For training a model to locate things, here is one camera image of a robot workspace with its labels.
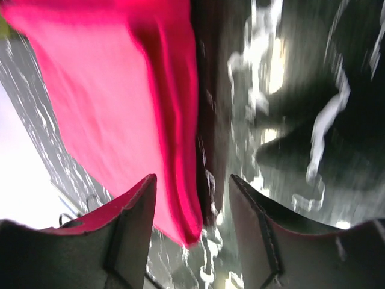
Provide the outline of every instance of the towel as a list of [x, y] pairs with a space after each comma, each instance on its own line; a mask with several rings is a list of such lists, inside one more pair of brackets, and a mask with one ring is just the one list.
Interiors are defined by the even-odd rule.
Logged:
[[1, 13], [31, 42], [68, 153], [114, 197], [155, 173], [155, 227], [195, 243], [203, 220], [189, 1], [9, 0]]

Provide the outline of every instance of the marble countertop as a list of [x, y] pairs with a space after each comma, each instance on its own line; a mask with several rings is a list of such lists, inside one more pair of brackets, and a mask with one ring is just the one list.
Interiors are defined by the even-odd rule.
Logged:
[[[385, 216], [383, 4], [272, 0], [252, 9], [250, 0], [192, 2], [199, 189], [210, 196], [203, 211], [211, 226], [189, 249], [154, 229], [147, 270], [164, 288], [242, 288], [230, 174], [331, 226]], [[91, 195], [109, 201], [65, 152], [28, 41], [0, 45], [0, 80], [52, 182], [80, 211]]]

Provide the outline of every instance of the folded cloth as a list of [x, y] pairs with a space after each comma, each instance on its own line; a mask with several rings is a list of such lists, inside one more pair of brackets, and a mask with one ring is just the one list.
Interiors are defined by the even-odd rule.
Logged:
[[195, 243], [203, 220], [189, 0], [9, 0], [1, 8], [34, 48], [68, 153], [114, 197], [155, 173], [154, 225]]

